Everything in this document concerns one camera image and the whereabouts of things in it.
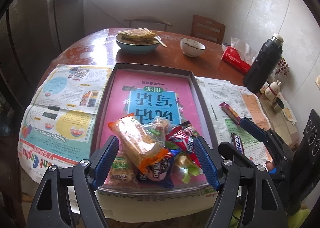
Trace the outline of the red tissue pack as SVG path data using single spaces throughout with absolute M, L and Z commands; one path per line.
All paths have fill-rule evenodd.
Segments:
M 251 67 L 241 59 L 240 54 L 233 47 L 227 47 L 223 52 L 221 59 L 243 75 L 246 75 Z

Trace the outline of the purple orange snack bar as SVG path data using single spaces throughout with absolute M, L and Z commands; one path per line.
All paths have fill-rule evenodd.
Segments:
M 227 103 L 222 102 L 219 107 L 230 117 L 230 119 L 236 124 L 240 124 L 241 117 L 238 113 Z

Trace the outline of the small white bowl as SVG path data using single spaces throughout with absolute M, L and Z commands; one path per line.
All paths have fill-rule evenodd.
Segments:
M 199 57 L 206 49 L 202 43 L 188 38 L 180 40 L 180 47 L 183 53 L 189 57 Z

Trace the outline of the blue Oreo cookie packet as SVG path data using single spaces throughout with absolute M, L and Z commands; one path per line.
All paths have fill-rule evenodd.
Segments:
M 148 166 L 147 173 L 140 171 L 136 175 L 138 182 L 158 185 L 163 188 L 173 188 L 171 180 L 172 169 L 174 165 L 174 155 L 169 152 L 161 161 Z

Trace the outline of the orange cracker packet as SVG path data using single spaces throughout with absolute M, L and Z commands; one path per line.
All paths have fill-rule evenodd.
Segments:
M 108 127 L 121 140 L 129 159 L 143 174 L 147 174 L 149 166 L 160 162 L 169 153 L 146 132 L 133 113 L 109 122 Z

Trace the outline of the colourful Student English newspaper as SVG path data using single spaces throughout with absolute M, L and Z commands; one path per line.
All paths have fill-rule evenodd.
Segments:
M 112 67 L 58 65 L 25 110 L 17 145 L 21 167 L 40 183 L 47 168 L 89 158 L 101 100 Z

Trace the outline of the red milk candy packet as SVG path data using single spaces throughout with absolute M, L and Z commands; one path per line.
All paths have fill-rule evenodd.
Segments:
M 200 162 L 194 152 L 194 141 L 196 137 L 198 136 L 188 136 L 185 132 L 182 131 L 182 128 L 177 125 L 170 131 L 169 134 L 166 135 L 166 140 L 169 142 L 173 142 L 189 156 L 193 163 L 200 167 Z

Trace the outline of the teal bowl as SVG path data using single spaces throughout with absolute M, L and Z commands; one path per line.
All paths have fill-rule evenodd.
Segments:
M 122 51 L 128 54 L 142 55 L 154 51 L 159 43 L 153 39 L 150 42 L 135 42 L 132 40 L 124 39 L 120 34 L 116 36 L 116 43 Z

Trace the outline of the green label rice cracker packet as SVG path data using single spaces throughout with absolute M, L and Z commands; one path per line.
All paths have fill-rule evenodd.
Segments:
M 135 169 L 125 151 L 117 153 L 105 180 L 105 185 L 116 188 L 140 189 Z

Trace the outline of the curved back wooden chair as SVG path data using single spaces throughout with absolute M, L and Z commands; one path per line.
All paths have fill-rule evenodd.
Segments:
M 124 19 L 124 22 L 129 23 L 129 27 L 132 27 L 133 22 L 145 23 L 145 24 L 160 24 L 164 26 L 164 31 L 167 31 L 168 27 L 172 27 L 173 24 L 167 21 L 164 21 L 160 18 L 153 17 L 153 16 L 133 16 L 127 17 Z

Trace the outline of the yellow green candy packet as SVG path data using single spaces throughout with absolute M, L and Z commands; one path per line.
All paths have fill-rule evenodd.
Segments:
M 181 182 L 188 184 L 191 177 L 197 177 L 203 173 L 193 148 L 189 149 L 185 142 L 172 142 L 180 150 L 175 156 L 173 173 Z

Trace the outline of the white rabbit figurine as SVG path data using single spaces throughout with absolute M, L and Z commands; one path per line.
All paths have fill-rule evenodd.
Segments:
M 281 82 L 279 80 L 277 80 L 276 82 L 272 82 L 264 92 L 265 97 L 269 101 L 273 101 L 277 97 L 278 93 L 280 92 L 280 86 L 281 86 Z

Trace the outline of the black green snack packet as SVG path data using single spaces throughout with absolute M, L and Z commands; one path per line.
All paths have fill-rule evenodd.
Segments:
M 185 121 L 179 124 L 179 126 L 182 128 L 182 131 L 185 132 L 188 136 L 199 136 L 198 131 L 190 123 L 190 121 Z

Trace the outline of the stacked flatbread pancakes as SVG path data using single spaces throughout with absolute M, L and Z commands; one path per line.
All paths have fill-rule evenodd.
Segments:
M 156 33 L 138 28 L 123 30 L 118 33 L 118 39 L 127 44 L 147 45 L 156 44 L 158 41 L 155 39 Z

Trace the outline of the Snickers chocolate bar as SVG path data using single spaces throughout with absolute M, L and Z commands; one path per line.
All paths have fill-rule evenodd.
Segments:
M 241 153 L 241 154 L 245 154 L 245 150 L 242 144 L 242 139 L 238 134 L 235 133 L 231 133 L 231 140 L 232 143 L 234 145 L 234 147 Z

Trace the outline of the red white patterned jar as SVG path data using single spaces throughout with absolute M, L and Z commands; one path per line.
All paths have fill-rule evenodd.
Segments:
M 285 58 L 281 58 L 276 66 L 275 75 L 287 76 L 290 72 L 289 64 L 286 62 Z

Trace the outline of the dark grey refrigerator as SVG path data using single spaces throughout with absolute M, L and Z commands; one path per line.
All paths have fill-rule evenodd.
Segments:
M 34 89 L 52 60 L 84 35 L 84 0 L 12 0 L 1 17 L 1 76 Z

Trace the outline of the wooden chopsticks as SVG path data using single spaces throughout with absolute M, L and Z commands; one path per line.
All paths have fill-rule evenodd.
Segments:
M 144 28 L 145 31 L 151 33 L 151 31 L 147 28 Z M 154 39 L 159 43 L 161 44 L 163 47 L 167 48 L 167 46 L 162 42 L 161 38 L 157 35 L 154 37 Z

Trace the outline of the small white bottle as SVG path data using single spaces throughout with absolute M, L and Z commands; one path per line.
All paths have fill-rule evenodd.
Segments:
M 267 82 L 265 82 L 263 84 L 263 86 L 260 88 L 260 93 L 263 94 L 265 92 L 265 90 L 268 88 L 269 84 Z

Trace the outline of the pink lined cardboard tray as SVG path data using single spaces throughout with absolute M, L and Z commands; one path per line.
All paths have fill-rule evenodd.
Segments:
M 201 89 L 191 71 L 157 65 L 117 63 L 99 109 L 97 143 L 112 134 L 107 124 L 133 113 L 141 124 L 157 116 L 178 125 L 189 120 L 211 146 L 217 146 L 215 130 Z

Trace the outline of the black thermos flask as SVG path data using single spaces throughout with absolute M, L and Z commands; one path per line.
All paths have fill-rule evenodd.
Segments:
M 262 45 L 259 54 L 243 79 L 245 87 L 253 94 L 259 92 L 280 61 L 283 43 L 284 39 L 279 34 L 273 34 Z

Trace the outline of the small steel cup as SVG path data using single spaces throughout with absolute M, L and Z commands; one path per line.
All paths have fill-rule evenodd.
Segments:
M 276 97 L 271 104 L 271 108 L 276 114 L 280 113 L 284 109 L 283 101 L 279 97 Z

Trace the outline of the brown wooden chair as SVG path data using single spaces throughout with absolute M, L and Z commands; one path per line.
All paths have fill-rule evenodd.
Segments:
M 191 36 L 222 44 L 226 26 L 211 18 L 193 15 Z

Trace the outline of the white and orange newspaper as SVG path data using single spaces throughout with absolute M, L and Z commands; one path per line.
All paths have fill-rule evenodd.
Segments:
M 240 117 L 248 118 L 261 129 L 270 129 L 270 122 L 262 110 L 258 97 L 246 87 L 231 84 L 226 80 L 198 76 L 196 79 L 213 123 L 217 143 L 231 142 L 231 134 L 235 133 L 240 136 L 245 156 L 249 160 L 256 165 L 264 166 L 267 161 L 272 161 L 264 144 L 237 126 L 220 107 L 220 104 L 225 102 Z

